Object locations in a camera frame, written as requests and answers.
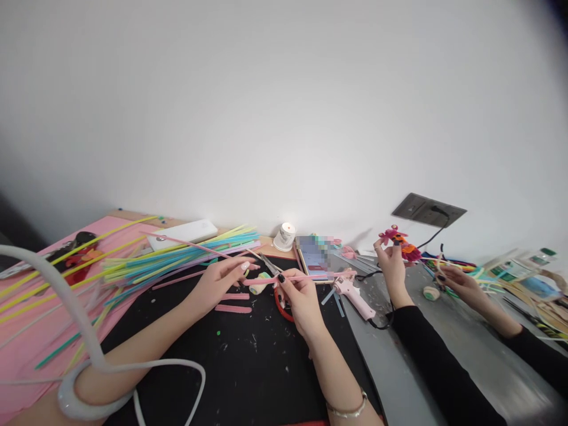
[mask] pink glue gun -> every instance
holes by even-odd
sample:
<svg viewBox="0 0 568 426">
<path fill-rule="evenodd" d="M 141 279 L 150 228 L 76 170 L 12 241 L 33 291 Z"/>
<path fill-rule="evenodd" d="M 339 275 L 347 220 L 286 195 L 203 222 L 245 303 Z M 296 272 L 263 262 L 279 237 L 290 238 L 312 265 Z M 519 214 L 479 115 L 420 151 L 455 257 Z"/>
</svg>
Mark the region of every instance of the pink glue gun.
<svg viewBox="0 0 568 426">
<path fill-rule="evenodd" d="M 367 302 L 359 295 L 359 289 L 353 286 L 353 275 L 337 277 L 335 281 L 333 281 L 333 288 L 337 294 L 345 295 L 347 299 L 349 299 L 365 321 L 375 317 L 375 310 L 371 309 Z"/>
</svg>

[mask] hand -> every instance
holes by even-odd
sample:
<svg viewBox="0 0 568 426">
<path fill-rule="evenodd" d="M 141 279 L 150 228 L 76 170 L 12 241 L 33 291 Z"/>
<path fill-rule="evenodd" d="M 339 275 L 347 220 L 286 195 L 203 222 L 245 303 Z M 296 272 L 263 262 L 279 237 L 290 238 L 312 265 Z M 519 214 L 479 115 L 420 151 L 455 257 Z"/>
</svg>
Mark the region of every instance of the hand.
<svg viewBox="0 0 568 426">
<path fill-rule="evenodd" d="M 393 247 L 387 247 L 386 250 L 383 250 L 381 247 L 382 240 L 381 238 L 373 246 L 377 253 L 379 266 L 385 276 L 386 286 L 389 288 L 389 291 L 391 288 L 404 287 L 406 268 L 402 261 L 402 247 L 398 241 L 395 241 Z"/>
<path fill-rule="evenodd" d="M 199 317 L 204 317 L 221 301 L 232 285 L 238 286 L 238 280 L 244 277 L 247 269 L 258 269 L 256 259 L 251 257 L 232 257 L 210 264 L 201 279 L 183 303 L 190 304 Z"/>
<path fill-rule="evenodd" d="M 441 266 L 440 269 L 446 276 L 438 274 L 439 283 L 454 290 L 471 309 L 482 313 L 493 307 L 493 303 L 487 294 L 483 293 L 477 281 L 464 271 L 455 266 Z"/>
<path fill-rule="evenodd" d="M 321 316 L 315 283 L 311 279 L 290 281 L 289 277 L 306 276 L 298 269 L 288 269 L 282 272 L 282 275 L 286 280 L 280 286 L 292 307 L 294 323 L 298 332 L 309 343 L 323 331 L 327 331 Z"/>
</svg>

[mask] plug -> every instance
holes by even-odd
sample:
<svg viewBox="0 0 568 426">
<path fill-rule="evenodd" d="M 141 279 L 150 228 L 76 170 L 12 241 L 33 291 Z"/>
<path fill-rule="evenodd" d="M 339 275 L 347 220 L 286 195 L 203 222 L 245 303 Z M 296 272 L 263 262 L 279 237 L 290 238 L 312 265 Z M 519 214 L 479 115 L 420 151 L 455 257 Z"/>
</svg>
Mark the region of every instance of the plug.
<svg viewBox="0 0 568 426">
<path fill-rule="evenodd" d="M 436 213 L 440 213 L 441 215 L 446 216 L 448 219 L 450 218 L 450 215 L 448 213 L 446 213 L 445 211 L 443 211 L 438 206 L 432 206 L 432 207 L 430 207 L 430 210 L 435 211 Z"/>
</svg>

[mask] bracelet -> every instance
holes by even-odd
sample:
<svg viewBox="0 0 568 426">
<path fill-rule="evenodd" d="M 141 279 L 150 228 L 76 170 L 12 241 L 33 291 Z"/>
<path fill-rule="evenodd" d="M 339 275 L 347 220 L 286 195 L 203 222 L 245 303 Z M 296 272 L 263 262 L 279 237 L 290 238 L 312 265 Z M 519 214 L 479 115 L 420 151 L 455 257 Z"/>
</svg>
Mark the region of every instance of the bracelet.
<svg viewBox="0 0 568 426">
<path fill-rule="evenodd" d="M 337 417 L 342 417 L 342 418 L 355 418 L 355 417 L 359 417 L 359 415 L 363 412 L 363 410 L 365 409 L 365 405 L 367 405 L 367 393 L 361 389 L 361 395 L 363 395 L 363 402 L 361 403 L 361 406 L 359 408 L 357 408 L 355 411 L 351 411 L 351 412 L 341 412 L 341 411 L 337 411 L 335 408 L 333 408 L 331 405 L 329 405 L 329 403 L 326 401 L 325 405 L 327 406 L 327 409 L 334 415 Z"/>
<path fill-rule="evenodd" d="M 57 391 L 57 401 L 61 412 L 72 420 L 95 421 L 117 412 L 132 397 L 134 390 L 118 401 L 106 405 L 89 405 L 81 401 L 75 394 L 75 380 L 79 374 L 91 365 L 91 360 L 78 365 L 63 378 Z"/>
</svg>

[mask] black cutting mat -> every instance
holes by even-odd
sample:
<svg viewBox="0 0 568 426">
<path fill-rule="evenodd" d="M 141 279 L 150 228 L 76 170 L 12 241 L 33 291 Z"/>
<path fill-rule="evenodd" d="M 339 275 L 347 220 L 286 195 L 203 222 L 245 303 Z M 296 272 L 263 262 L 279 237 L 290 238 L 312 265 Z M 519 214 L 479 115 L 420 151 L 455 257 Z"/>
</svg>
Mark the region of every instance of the black cutting mat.
<svg viewBox="0 0 568 426">
<path fill-rule="evenodd" d="M 282 269 L 298 267 L 295 260 L 271 258 Z M 263 266 L 249 278 L 268 272 Z M 192 268 L 180 275 L 196 272 Z M 179 304 L 199 277 L 156 291 L 147 291 L 132 304 L 106 339 L 106 353 Z M 330 291 L 318 285 L 320 301 Z M 231 288 L 230 292 L 248 292 Z M 205 389 L 193 418 L 195 425 L 284 425 L 327 419 L 308 346 L 296 327 L 276 307 L 272 288 L 248 301 L 225 304 L 252 306 L 250 315 L 211 311 L 187 330 L 163 358 L 189 359 L 205 368 Z M 380 413 L 379 400 L 347 318 L 342 318 L 334 298 L 321 306 L 322 315 L 359 385 Z M 146 424 L 183 425 L 195 402 L 200 385 L 196 370 L 163 366 L 151 371 L 138 384 Z M 137 425 L 134 404 L 111 416 L 105 425 Z"/>
</svg>

